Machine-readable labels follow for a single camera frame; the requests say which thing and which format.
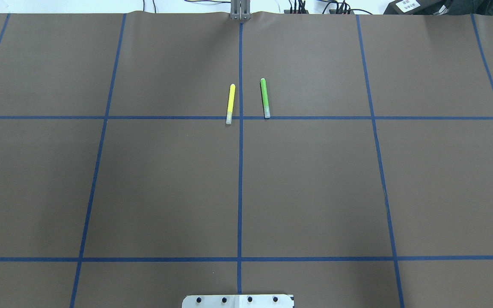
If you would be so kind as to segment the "yellow marker pen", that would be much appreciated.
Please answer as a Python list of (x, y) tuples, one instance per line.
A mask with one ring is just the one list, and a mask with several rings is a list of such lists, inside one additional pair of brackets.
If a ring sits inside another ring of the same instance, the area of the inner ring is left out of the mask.
[(236, 88), (236, 85), (234, 83), (230, 84), (229, 92), (228, 92), (227, 107), (226, 107), (225, 125), (231, 125), (232, 124), (234, 103), (235, 103), (235, 88)]

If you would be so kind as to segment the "green marker pen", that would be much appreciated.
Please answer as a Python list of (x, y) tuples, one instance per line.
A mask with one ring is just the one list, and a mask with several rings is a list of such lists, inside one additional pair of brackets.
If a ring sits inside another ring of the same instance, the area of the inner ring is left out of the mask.
[(264, 118), (268, 119), (271, 117), (271, 115), (270, 115), (269, 95), (268, 95), (266, 78), (260, 79), (260, 90), (261, 90), (261, 99), (262, 99)]

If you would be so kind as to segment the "black power adapter box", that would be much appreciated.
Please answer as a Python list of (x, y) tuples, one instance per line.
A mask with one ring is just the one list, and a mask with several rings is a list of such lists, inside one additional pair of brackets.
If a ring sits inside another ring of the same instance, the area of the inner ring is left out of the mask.
[(452, 0), (394, 0), (383, 15), (439, 15), (448, 11)]

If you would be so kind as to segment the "aluminium frame post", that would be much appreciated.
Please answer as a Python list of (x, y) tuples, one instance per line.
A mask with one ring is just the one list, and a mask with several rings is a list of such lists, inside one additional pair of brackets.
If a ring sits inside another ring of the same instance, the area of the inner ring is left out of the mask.
[(247, 21), (252, 17), (250, 0), (230, 0), (230, 18), (235, 21)]

